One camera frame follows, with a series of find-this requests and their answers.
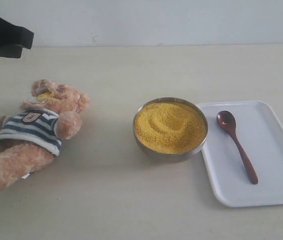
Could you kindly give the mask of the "brown plush teddy bear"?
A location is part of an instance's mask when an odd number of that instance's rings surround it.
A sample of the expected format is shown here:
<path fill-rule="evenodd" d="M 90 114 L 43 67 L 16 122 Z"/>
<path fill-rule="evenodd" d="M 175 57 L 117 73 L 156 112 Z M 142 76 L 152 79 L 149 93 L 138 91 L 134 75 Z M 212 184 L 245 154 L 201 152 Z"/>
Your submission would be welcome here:
<path fill-rule="evenodd" d="M 80 113 L 90 103 L 75 87 L 49 79 L 34 81 L 31 95 L 19 113 L 0 115 L 0 191 L 49 165 L 62 141 L 80 131 Z"/>

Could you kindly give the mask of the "dark red wooden spoon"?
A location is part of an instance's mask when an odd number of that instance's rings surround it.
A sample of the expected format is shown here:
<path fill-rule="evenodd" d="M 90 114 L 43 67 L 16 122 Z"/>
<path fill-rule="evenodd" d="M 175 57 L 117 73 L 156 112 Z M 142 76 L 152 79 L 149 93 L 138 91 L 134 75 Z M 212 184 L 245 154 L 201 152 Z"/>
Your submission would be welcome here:
<path fill-rule="evenodd" d="M 236 119 L 233 116 L 233 114 L 227 110 L 222 110 L 220 111 L 217 116 L 216 116 L 216 121 L 219 125 L 219 127 L 221 129 L 223 129 L 230 137 L 231 139 L 234 141 L 238 152 L 240 154 L 243 166 L 245 168 L 247 177 L 250 181 L 251 184 L 253 185 L 257 185 L 259 183 L 259 179 L 258 176 L 256 174 L 256 171 L 249 159 L 249 157 L 247 156 L 244 148 L 242 147 L 242 145 L 240 144 L 238 138 L 237 138 L 237 134 L 236 134 Z"/>

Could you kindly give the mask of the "yellow millet grains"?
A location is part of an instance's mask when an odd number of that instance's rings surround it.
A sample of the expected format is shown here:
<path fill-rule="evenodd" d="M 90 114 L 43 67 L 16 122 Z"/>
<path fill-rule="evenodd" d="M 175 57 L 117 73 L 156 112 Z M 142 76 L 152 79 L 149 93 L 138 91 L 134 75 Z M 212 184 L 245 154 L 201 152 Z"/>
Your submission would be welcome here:
<path fill-rule="evenodd" d="M 89 99 L 76 91 L 45 91 L 35 96 L 37 102 L 59 114 L 54 130 L 58 137 L 70 139 L 82 126 L 79 112 Z M 200 113 L 184 103 L 158 102 L 146 105 L 133 120 L 137 144 L 159 154 L 180 155 L 193 151 L 206 139 L 207 124 Z"/>

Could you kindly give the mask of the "steel bowl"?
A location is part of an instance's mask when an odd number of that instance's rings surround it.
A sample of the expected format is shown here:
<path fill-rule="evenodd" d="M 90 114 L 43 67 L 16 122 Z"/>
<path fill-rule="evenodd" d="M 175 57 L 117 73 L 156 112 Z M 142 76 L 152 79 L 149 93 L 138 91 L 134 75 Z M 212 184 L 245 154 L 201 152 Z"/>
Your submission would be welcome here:
<path fill-rule="evenodd" d="M 160 97 L 142 105 L 132 129 L 138 147 L 151 159 L 179 163 L 199 153 L 208 137 L 208 121 L 193 103 Z"/>

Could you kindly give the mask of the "white plastic tray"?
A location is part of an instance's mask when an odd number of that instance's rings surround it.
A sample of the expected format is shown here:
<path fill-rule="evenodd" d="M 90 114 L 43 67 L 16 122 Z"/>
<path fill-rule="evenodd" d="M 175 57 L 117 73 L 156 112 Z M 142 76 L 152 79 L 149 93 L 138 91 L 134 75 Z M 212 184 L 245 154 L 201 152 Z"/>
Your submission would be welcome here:
<path fill-rule="evenodd" d="M 200 103 L 208 121 L 202 155 L 217 200 L 231 208 L 283 205 L 283 126 L 273 109 L 260 100 Z M 229 111 L 236 134 L 258 177 L 251 184 L 240 153 L 217 123 Z"/>

